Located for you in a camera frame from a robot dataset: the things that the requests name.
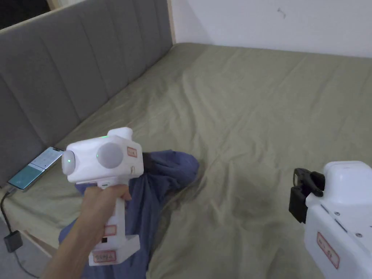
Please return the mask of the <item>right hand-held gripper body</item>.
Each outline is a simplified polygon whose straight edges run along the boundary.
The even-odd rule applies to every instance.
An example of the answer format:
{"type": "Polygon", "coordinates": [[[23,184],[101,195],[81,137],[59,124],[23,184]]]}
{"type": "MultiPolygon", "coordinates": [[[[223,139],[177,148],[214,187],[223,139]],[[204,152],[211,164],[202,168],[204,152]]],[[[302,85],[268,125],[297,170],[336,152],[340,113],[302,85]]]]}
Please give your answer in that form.
{"type": "Polygon", "coordinates": [[[372,277],[372,169],[327,163],[322,197],[292,186],[289,212],[304,224],[304,245],[326,279],[372,277]]]}

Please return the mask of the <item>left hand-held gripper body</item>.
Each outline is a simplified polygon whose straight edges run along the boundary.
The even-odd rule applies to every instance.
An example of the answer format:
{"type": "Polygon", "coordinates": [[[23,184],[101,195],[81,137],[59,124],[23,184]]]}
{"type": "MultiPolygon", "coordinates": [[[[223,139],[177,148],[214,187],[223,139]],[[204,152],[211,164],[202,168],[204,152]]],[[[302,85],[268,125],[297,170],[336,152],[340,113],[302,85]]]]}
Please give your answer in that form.
{"type": "MultiPolygon", "coordinates": [[[[125,184],[144,173],[142,147],[128,127],[103,137],[71,143],[62,156],[62,171],[76,185],[92,183],[105,189],[125,184]]],[[[105,224],[103,239],[89,254],[90,266],[120,264],[140,249],[138,235],[126,235],[125,202],[119,198],[105,224]]]]}

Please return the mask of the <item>person's left hand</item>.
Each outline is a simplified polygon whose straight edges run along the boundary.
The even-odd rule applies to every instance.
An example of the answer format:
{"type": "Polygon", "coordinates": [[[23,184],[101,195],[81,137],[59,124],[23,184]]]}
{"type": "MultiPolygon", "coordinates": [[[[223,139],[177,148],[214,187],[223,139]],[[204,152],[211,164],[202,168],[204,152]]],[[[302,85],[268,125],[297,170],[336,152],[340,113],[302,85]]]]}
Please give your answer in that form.
{"type": "Polygon", "coordinates": [[[85,190],[77,223],[83,229],[102,235],[118,208],[117,202],[125,206],[125,202],[131,199],[128,185],[114,185],[105,189],[89,187],[85,190]]]}

